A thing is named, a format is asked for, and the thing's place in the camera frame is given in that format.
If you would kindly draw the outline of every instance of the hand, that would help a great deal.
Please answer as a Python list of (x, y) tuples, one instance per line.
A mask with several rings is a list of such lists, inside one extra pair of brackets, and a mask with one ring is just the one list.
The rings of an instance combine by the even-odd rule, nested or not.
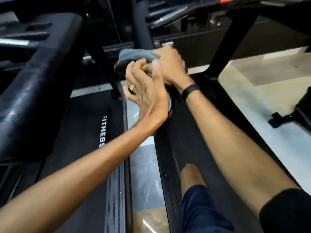
[[(126, 68), (125, 78), (127, 86), (123, 87), (125, 96), (139, 106), (138, 121), (147, 120), (146, 124), (152, 125), (156, 130), (167, 119), (169, 99), (164, 87), (163, 73), (159, 60), (154, 60), (152, 78), (142, 71), (146, 59), (132, 61)], [(129, 88), (134, 86), (131, 94)]]
[[(160, 64), (163, 70), (164, 80), (172, 83), (181, 93), (187, 86), (194, 84), (194, 81), (185, 71), (185, 61), (181, 58), (178, 51), (171, 46), (164, 46), (153, 52), (160, 56)], [(150, 71), (150, 65), (147, 64), (143, 71)]]

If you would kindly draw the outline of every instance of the navy blue shorts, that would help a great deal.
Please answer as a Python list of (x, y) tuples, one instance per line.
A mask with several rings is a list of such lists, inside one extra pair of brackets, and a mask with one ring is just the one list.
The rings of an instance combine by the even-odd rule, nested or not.
[(194, 185), (184, 197), (181, 209), (180, 233), (230, 233), (233, 225), (215, 208), (207, 187)]

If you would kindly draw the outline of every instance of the gray cloth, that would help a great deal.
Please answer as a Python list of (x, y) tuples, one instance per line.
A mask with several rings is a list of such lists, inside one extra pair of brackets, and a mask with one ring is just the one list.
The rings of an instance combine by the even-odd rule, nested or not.
[(143, 49), (123, 49), (119, 53), (119, 60), (115, 64), (115, 72), (124, 74), (126, 66), (131, 61), (137, 61), (142, 58), (147, 60), (147, 63), (151, 63), (155, 59), (159, 59), (160, 56), (154, 54), (152, 50), (143, 50)]

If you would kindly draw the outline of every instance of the bracelet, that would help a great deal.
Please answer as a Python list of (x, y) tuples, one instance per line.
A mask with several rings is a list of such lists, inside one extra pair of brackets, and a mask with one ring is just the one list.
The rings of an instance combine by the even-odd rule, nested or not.
[(196, 84), (188, 86), (186, 89), (183, 90), (181, 98), (183, 98), (183, 100), (186, 101), (186, 98), (189, 96), (189, 94), (195, 90), (199, 90), (199, 87)]

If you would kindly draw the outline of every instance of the black shirt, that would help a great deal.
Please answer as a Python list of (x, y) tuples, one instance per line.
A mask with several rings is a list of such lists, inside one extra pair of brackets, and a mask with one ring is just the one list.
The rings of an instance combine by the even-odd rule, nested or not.
[(259, 219), (265, 233), (311, 232), (311, 196), (284, 190), (262, 207)]

